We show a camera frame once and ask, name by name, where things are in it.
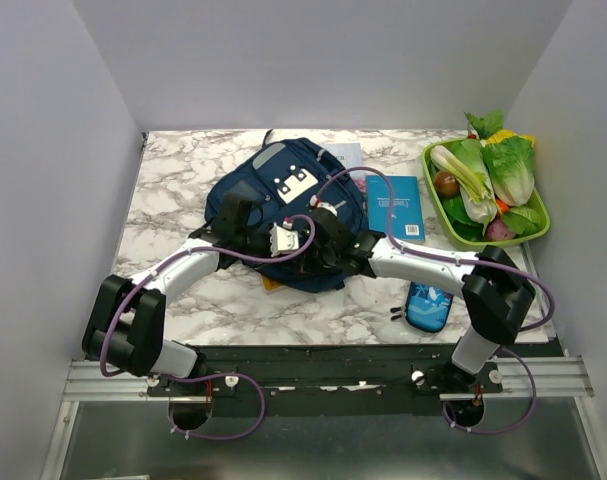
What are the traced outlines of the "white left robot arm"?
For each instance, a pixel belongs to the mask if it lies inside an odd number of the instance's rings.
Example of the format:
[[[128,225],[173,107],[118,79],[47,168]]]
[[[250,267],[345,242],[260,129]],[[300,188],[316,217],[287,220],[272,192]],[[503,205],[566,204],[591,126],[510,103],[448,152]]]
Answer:
[[[267,236],[248,224],[257,209],[257,202],[227,194],[218,213],[177,252],[130,278],[105,278],[83,335],[83,352],[108,376],[167,375],[180,393],[197,393],[205,380],[202,360],[195,348],[164,338],[166,307],[240,254],[269,252]]]

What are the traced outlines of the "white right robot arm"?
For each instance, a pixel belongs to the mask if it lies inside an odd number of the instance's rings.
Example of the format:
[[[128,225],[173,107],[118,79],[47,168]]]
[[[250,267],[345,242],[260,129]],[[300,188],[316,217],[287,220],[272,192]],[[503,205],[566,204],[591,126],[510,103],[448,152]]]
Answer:
[[[497,350],[515,342],[535,290],[503,249],[490,246],[478,253],[409,245],[381,232],[353,233],[323,207],[314,208],[311,216],[314,268],[423,283],[464,301],[471,326],[442,370],[450,389],[468,390]]]

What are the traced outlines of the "navy blue student backpack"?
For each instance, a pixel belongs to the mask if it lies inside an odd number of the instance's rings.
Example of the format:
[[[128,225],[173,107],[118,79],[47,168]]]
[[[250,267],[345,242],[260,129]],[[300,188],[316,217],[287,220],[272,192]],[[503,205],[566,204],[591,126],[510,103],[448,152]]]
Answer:
[[[216,227],[233,220],[269,230],[274,222],[297,214],[311,218],[310,198],[344,166],[326,149],[307,138],[265,143],[250,159],[222,177],[210,190],[205,220]],[[343,219],[362,210],[363,195],[351,177],[336,180],[321,195]],[[244,265],[287,287],[308,293],[340,290],[347,273],[306,273],[305,252],[289,262]]]

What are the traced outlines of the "blue pencil case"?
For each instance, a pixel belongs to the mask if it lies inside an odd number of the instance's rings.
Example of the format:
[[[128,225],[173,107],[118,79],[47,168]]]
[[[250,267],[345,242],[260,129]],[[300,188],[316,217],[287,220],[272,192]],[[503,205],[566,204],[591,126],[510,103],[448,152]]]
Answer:
[[[405,321],[420,331],[438,333],[447,323],[452,303],[449,292],[412,282],[404,305]]]

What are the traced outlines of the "white book with pink roses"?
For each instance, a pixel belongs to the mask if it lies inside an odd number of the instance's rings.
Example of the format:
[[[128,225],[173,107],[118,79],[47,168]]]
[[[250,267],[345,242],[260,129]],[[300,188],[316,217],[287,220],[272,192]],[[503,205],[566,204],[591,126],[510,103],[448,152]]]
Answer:
[[[345,168],[364,165],[360,143],[322,143],[321,147],[336,157]],[[363,195],[366,195],[366,174],[364,170],[350,173],[353,182]]]

